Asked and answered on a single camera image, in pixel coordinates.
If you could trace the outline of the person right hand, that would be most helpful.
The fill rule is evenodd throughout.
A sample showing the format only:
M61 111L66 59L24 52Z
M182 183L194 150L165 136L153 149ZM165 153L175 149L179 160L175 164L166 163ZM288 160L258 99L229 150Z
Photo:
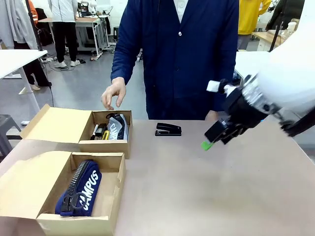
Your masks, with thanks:
M126 95L126 85L123 77L117 77L112 80L112 84L106 88L101 96L101 101L107 110L114 110L112 107L112 98L117 97L116 106L120 107Z

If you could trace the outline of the person left hand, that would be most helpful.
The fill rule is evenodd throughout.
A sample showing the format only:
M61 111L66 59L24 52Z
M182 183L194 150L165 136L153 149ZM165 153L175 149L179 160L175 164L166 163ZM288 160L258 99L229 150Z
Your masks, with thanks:
M216 120L218 120L218 118L219 118L218 112L210 110L208 112L208 114L206 115L205 120L207 120L207 121L216 121Z

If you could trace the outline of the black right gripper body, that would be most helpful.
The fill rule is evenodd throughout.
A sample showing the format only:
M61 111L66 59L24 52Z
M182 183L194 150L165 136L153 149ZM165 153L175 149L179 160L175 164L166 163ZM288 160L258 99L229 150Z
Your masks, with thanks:
M226 99L224 111L229 115L225 120L225 133L245 133L255 128L268 115L251 106L238 87L224 87Z

